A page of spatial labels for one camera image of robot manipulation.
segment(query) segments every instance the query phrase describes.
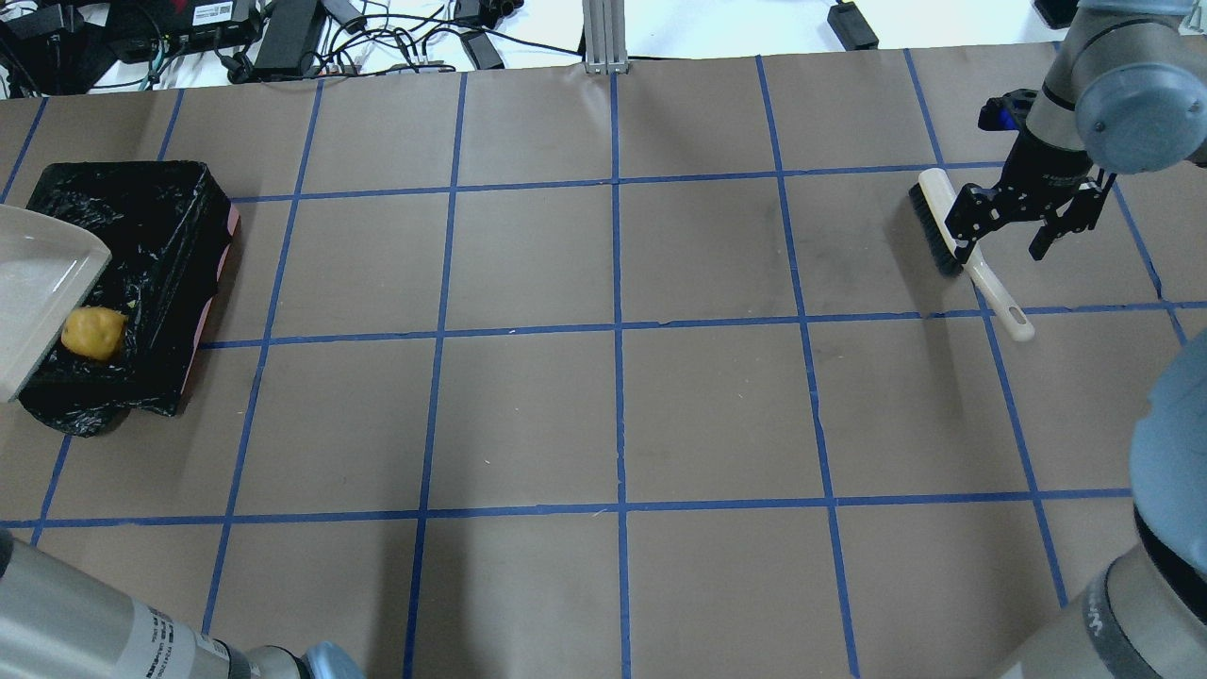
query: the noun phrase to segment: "metal post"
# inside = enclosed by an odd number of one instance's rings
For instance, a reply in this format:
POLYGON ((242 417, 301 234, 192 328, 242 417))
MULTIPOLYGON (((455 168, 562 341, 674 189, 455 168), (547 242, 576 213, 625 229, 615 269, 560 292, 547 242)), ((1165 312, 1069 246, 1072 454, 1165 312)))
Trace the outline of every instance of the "metal post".
POLYGON ((583 0, 587 72, 629 72, 624 48, 624 0, 583 0))

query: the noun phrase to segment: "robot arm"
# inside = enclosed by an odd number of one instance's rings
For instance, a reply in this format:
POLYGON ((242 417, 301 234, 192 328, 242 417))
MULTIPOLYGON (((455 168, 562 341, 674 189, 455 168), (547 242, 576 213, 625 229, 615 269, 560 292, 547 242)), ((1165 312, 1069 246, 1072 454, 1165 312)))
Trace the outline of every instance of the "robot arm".
POLYGON ((980 127, 1019 137, 1001 180, 966 185, 945 219, 961 263, 986 234, 1034 219, 1040 259, 1057 238, 1094 228, 1116 174, 1207 165, 1207 57, 1178 34, 1193 4, 1081 0, 1043 88, 986 104, 980 127))

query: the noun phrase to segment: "label sticker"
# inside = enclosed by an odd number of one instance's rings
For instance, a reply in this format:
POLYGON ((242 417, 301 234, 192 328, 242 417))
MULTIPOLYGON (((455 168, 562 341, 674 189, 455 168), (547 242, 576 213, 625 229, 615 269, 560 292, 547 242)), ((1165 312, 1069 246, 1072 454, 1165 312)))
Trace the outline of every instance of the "label sticker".
POLYGON ((156 609, 130 599, 134 622, 126 648, 110 677, 146 679, 188 679, 197 657, 196 633, 156 609))
POLYGON ((198 5, 193 8, 193 25, 218 24, 231 21, 234 14, 234 2, 198 5))
POLYGON ((231 660, 231 654, 227 652, 226 646, 215 642, 214 639, 210 639, 205 634, 197 636, 197 648, 202 649, 203 651, 211 652, 221 657, 222 660, 226 661, 231 660))

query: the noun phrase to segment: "white brush handle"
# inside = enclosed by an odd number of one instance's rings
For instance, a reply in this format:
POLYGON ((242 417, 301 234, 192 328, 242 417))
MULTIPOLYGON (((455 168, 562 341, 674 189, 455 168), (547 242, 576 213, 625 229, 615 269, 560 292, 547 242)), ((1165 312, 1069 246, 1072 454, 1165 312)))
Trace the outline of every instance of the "white brush handle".
MULTIPOLYGON (((956 241, 951 238, 951 233, 947 232, 947 226, 944 223, 947 218, 947 212, 951 211, 951 206, 956 204, 956 189, 951 186, 947 172, 939 168, 922 170, 917 182, 922 187, 922 194, 926 195, 926 204, 931 207, 931 216, 934 217, 939 227, 939 233, 943 234, 943 241, 947 244, 947 251, 955 252, 956 241)), ((980 247, 973 246, 968 263, 964 264, 964 270, 968 271, 973 282, 985 294, 985 299, 1002 321, 1002 326, 1010 334, 1010 339, 1014 339, 1015 343, 1027 343, 1034 338, 1036 326, 1031 324, 1027 314, 1022 312, 1022 306, 1005 289, 1005 286, 1002 285, 993 269, 989 268, 989 263, 985 262, 985 256, 981 254, 980 247)))

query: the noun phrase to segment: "barcode label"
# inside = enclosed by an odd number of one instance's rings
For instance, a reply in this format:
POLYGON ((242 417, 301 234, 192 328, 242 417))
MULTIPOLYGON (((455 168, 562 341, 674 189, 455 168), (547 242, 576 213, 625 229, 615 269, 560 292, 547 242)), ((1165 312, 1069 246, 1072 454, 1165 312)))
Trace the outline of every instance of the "barcode label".
POLYGON ((217 24, 231 21, 234 14, 234 2, 199 5, 193 8, 193 25, 217 24))

